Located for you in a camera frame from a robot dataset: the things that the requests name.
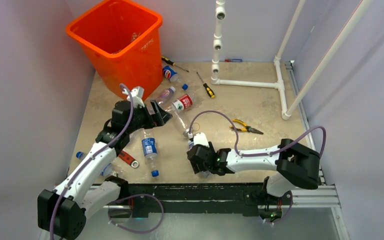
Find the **purple label front bottle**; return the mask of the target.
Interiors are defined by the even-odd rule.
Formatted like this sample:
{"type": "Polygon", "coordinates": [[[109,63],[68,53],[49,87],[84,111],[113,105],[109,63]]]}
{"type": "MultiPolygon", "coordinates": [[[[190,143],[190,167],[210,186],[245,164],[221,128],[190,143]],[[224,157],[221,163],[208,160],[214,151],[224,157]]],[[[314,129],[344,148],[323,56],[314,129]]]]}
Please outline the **purple label front bottle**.
{"type": "Polygon", "coordinates": [[[211,173],[205,169],[203,161],[190,160],[189,162],[191,164],[194,174],[197,175],[199,178],[206,179],[211,175],[211,173]]]}

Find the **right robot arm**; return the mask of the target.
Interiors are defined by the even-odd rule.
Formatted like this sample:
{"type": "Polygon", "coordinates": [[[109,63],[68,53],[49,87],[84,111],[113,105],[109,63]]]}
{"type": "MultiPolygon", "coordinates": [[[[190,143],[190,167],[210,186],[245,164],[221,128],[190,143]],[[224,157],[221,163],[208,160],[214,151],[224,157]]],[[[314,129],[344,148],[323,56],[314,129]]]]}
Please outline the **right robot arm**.
{"type": "Polygon", "coordinates": [[[260,191],[262,200],[268,204],[294,188],[316,190],[319,186],[320,153],[289,138],[265,148],[263,155],[256,149],[239,153],[231,148],[216,151],[207,140],[193,142],[186,154],[195,174],[224,176],[251,170],[274,171],[275,175],[266,178],[260,191]]]}

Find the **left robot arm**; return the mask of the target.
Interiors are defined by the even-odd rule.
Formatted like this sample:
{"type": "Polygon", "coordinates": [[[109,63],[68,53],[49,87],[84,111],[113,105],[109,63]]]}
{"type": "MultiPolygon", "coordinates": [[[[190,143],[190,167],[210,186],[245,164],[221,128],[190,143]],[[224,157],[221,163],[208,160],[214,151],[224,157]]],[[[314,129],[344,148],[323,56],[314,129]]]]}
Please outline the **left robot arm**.
{"type": "Polygon", "coordinates": [[[105,123],[85,159],[53,190],[44,189],[39,194],[38,227],[48,231],[51,240],[56,236],[75,240],[86,221],[105,205],[112,202],[122,205],[128,201],[127,182],[120,178],[110,177],[94,190],[91,186],[104,167],[115,160],[129,143],[131,133],[164,126],[173,117],[155,100],[150,104],[152,114],[142,101],[117,102],[111,119],[105,123]]]}

